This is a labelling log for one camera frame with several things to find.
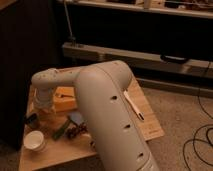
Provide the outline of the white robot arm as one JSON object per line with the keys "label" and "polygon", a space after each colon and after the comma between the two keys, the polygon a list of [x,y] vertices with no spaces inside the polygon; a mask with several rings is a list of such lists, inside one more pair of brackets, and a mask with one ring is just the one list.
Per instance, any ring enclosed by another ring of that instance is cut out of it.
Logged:
{"label": "white robot arm", "polygon": [[160,171],[124,96],[132,77],[129,66],[120,60],[68,71],[43,70],[31,78],[36,88],[34,105],[50,108],[57,87],[73,87],[106,171]]}

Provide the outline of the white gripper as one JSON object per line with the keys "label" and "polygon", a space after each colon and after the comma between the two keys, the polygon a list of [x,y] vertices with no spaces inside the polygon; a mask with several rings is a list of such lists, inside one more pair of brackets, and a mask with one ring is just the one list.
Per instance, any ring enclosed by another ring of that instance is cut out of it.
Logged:
{"label": "white gripper", "polygon": [[34,102],[34,109],[40,122],[47,121],[56,114],[55,105],[53,103]]}

